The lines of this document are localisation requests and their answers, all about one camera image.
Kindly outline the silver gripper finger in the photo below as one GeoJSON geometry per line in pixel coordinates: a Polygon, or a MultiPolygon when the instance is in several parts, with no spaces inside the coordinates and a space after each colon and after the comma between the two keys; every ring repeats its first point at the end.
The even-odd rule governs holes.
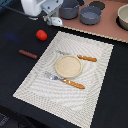
{"type": "Polygon", "coordinates": [[[62,26],[63,21],[58,17],[57,11],[46,12],[46,15],[43,19],[51,26],[62,26]]]}

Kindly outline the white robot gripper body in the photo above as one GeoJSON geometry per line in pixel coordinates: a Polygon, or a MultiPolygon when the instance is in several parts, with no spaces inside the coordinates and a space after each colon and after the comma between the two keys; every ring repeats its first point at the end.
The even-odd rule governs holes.
{"type": "Polygon", "coordinates": [[[62,5],[63,0],[21,0],[24,12],[27,15],[37,16],[42,11],[52,15],[62,5]]]}

